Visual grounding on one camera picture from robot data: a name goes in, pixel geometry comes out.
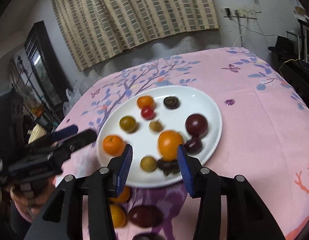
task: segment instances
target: person's hand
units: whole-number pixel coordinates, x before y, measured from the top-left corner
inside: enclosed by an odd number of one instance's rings
[[[32,199],[26,198],[26,196],[18,189],[11,187],[10,196],[15,202],[16,207],[20,212],[24,214],[33,216],[37,215],[40,211],[41,206],[48,200],[51,193],[55,190],[54,186],[55,177],[48,178],[47,187],[43,189],[41,194],[35,196]]]

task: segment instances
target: power strip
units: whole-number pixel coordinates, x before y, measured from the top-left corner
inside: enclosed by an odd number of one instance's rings
[[[230,7],[221,8],[222,14],[224,17],[237,17],[239,18],[249,18],[249,19],[257,19],[256,11],[252,9],[234,9]]]

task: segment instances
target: orange tomato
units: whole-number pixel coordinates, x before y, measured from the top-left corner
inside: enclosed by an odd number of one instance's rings
[[[102,141],[102,146],[106,153],[117,157],[123,153],[126,144],[118,135],[108,135]]]
[[[110,204],[111,218],[114,228],[121,228],[126,223],[126,213],[122,207]]]
[[[109,200],[112,201],[113,203],[125,203],[128,201],[130,197],[130,192],[131,192],[130,188],[128,186],[125,186],[119,197],[117,198],[109,197]]]
[[[158,138],[158,149],[163,156],[163,160],[166,162],[175,160],[180,144],[183,144],[183,139],[178,132],[166,130],[160,133]]]
[[[150,106],[151,108],[154,107],[154,100],[150,96],[139,97],[136,103],[140,109],[144,108],[145,106]]]

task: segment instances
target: pink tablecloth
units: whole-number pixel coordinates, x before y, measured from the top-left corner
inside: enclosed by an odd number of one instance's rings
[[[223,117],[220,143],[206,166],[219,175],[244,175],[272,212],[287,239],[294,239],[309,219],[309,110],[266,62],[244,48],[223,48],[166,57],[123,70],[98,81],[73,107],[59,128],[100,130],[121,103],[141,91],[167,85],[195,87],[218,104]],[[67,174],[90,175],[99,168],[94,145],[72,155]],[[160,189],[133,189],[135,205],[157,205],[159,227],[128,223],[116,230],[119,240],[138,232],[156,232],[166,240],[192,239],[199,199],[181,183]],[[87,202],[83,236],[88,236]]]

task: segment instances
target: white plate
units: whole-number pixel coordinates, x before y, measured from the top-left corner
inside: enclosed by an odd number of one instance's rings
[[[194,113],[204,115],[209,124],[208,133],[202,139],[203,150],[195,155],[202,164],[211,157],[216,149],[222,131],[222,118],[220,110],[215,101],[200,90],[184,86],[165,86],[147,90],[137,96],[130,98],[119,106],[104,123],[97,139],[98,159],[101,166],[107,166],[111,155],[103,151],[102,141],[110,134],[117,134],[133,148],[133,160],[127,179],[127,185],[138,188],[163,187],[182,180],[181,174],[170,174],[167,177],[157,169],[147,173],[140,168],[140,161],[144,156],[151,155],[156,159],[162,158],[157,150],[157,140],[160,133],[149,130],[149,122],[141,117],[141,110],[136,101],[141,96],[152,96],[156,103],[156,119],[164,126],[164,130],[176,130],[182,132],[186,139],[190,136],[185,130],[185,120]],[[165,108],[163,99],[168,96],[176,96],[180,100],[180,107],[174,110]],[[132,134],[123,131],[119,121],[126,115],[133,116],[139,123],[139,129]]]

